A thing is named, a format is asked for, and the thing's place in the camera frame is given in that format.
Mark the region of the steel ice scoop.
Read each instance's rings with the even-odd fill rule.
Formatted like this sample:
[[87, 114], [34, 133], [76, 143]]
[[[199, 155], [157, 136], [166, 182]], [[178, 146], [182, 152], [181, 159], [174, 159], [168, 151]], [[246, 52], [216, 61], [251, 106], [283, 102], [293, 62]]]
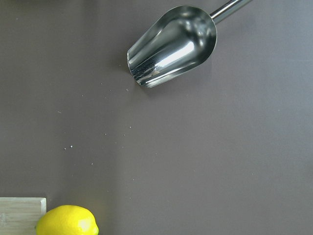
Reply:
[[134, 80], [152, 88], [205, 62], [217, 43], [216, 25], [248, 3], [230, 0], [210, 14], [189, 5], [166, 12], [127, 51]]

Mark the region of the yellow lemon near board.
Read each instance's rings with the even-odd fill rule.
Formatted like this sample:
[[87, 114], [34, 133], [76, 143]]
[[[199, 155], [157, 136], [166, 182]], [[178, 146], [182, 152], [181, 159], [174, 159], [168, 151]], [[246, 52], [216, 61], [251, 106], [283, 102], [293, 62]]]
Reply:
[[97, 235], [99, 228], [91, 211], [62, 205], [48, 211], [36, 224], [37, 235]]

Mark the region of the bamboo cutting board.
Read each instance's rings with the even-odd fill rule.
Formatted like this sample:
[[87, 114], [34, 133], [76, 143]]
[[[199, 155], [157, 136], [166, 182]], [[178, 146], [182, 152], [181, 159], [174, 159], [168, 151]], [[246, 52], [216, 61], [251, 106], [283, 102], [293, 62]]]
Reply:
[[35, 226], [46, 213], [42, 197], [2, 197], [0, 199], [0, 233], [35, 235]]

